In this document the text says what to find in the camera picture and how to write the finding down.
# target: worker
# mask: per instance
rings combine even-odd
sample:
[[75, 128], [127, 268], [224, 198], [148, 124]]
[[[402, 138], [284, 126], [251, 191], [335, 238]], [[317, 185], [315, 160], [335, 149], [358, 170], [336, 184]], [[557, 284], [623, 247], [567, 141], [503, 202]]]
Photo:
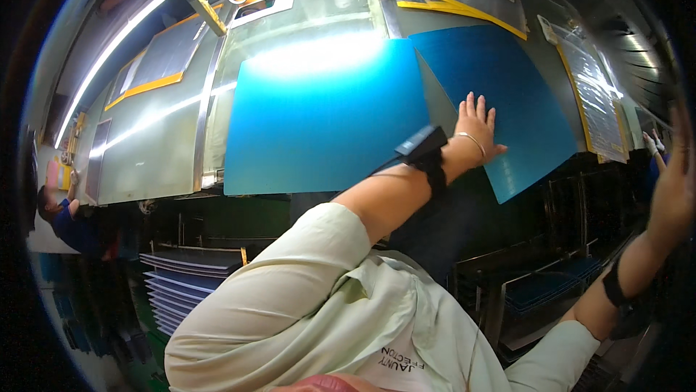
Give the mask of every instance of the worker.
[[[459, 105], [455, 135], [441, 149], [448, 184], [507, 150], [493, 143], [495, 119], [483, 96], [476, 105], [469, 93]], [[604, 272], [508, 369], [457, 300], [417, 263], [371, 251], [437, 185], [399, 164], [309, 210], [202, 300], [166, 346], [171, 390], [570, 390], [616, 323], [617, 305], [641, 293], [689, 233], [694, 164], [686, 160], [693, 153], [684, 151], [691, 140], [677, 136], [647, 230], [613, 264], [615, 272]]]
[[645, 141], [645, 147], [648, 152], [653, 157], [650, 161], [650, 171], [654, 172], [655, 181], [659, 173], [662, 173], [667, 167], [667, 162], [670, 160], [669, 155], [666, 153], [665, 145], [662, 144], [660, 137], [657, 135], [657, 131], [653, 129], [653, 137], [649, 136], [646, 131], [643, 131], [643, 141]]
[[79, 176], [73, 170], [67, 197], [60, 203], [56, 200], [55, 188], [41, 187], [36, 201], [39, 216], [51, 224], [56, 236], [70, 248], [87, 257], [108, 260], [111, 252], [104, 242], [100, 242], [95, 218], [87, 218], [79, 212], [80, 202], [75, 198], [78, 181]]

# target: workbench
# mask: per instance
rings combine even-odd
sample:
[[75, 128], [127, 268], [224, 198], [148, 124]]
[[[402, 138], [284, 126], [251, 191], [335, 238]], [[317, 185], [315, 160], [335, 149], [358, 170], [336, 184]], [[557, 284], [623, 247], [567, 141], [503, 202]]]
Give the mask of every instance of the workbench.
[[[233, 5], [223, 0], [220, 16], [230, 22]], [[527, 40], [519, 39], [567, 117], [578, 151], [587, 150], [568, 76], [556, 49], [537, 22], [567, 26], [569, 15], [550, 0], [522, 0]], [[490, 22], [433, 11], [400, 8], [395, 0], [294, 0], [290, 10], [228, 31], [204, 34], [181, 82], [134, 95], [104, 112], [105, 89], [88, 112], [87, 130], [111, 118], [103, 154], [99, 205], [167, 196], [186, 196], [223, 180], [228, 124], [242, 61], [287, 43], [345, 33], [373, 32], [405, 38], [414, 33]], [[435, 76], [419, 58], [431, 122], [451, 134], [457, 113]], [[81, 140], [76, 168], [84, 170], [91, 140]], [[78, 192], [83, 204], [95, 204]]]

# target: wrist strap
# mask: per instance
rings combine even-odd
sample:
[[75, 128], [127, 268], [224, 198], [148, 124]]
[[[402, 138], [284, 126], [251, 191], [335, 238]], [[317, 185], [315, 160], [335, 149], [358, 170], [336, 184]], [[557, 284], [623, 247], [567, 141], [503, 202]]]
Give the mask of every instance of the wrist strap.
[[620, 308], [630, 302], [626, 298], [624, 292], [621, 290], [621, 285], [619, 284], [619, 261], [621, 257], [614, 262], [609, 273], [602, 279], [604, 284], [604, 292], [607, 295], [609, 301], [614, 305], [614, 307]]
[[422, 171], [430, 184], [430, 196], [432, 198], [442, 196], [447, 189], [447, 177], [442, 170], [442, 151], [438, 150], [426, 157], [420, 158], [411, 164], [413, 168]]

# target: hand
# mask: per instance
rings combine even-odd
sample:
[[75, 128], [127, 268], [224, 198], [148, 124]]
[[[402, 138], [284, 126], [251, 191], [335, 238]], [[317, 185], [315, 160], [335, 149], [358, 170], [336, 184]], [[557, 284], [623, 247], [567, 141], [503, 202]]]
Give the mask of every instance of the hand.
[[655, 140], [653, 140], [646, 131], [643, 131], [643, 141], [645, 141], [650, 156], [654, 156], [657, 153], [657, 145], [655, 144]]
[[690, 129], [681, 120], [686, 118], [672, 111], [672, 157], [657, 180], [647, 227], [651, 246], [666, 253], [688, 238], [693, 220], [696, 160]]
[[653, 129], [653, 136], [655, 137], [655, 147], [657, 147], [657, 150], [659, 150], [660, 153], [665, 153], [665, 145], [660, 141], [660, 137], [657, 136], [657, 131], [655, 129]]
[[[459, 104], [459, 119], [455, 126], [455, 135], [443, 147], [443, 168], [451, 181], [466, 170], [490, 162], [496, 155], [505, 153], [507, 146], [493, 144], [493, 130], [496, 128], [496, 109], [492, 108], [486, 115], [486, 99], [479, 96], [478, 105], [474, 106], [474, 93], [470, 92], [466, 101]], [[466, 132], [481, 144], [486, 152], [483, 158], [481, 149], [474, 140], [457, 135]]]

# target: bracelet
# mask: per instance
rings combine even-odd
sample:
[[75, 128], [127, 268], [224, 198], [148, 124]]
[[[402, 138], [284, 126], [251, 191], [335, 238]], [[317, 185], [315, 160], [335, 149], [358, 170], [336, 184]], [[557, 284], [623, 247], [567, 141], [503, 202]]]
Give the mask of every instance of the bracelet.
[[483, 149], [483, 146], [481, 143], [478, 142], [476, 138], [474, 138], [472, 135], [467, 134], [466, 132], [457, 132], [455, 136], [466, 136], [471, 139], [474, 143], [476, 143], [477, 146], [479, 146], [479, 150], [481, 150], [481, 155], [483, 156], [483, 161], [486, 160], [486, 151]]

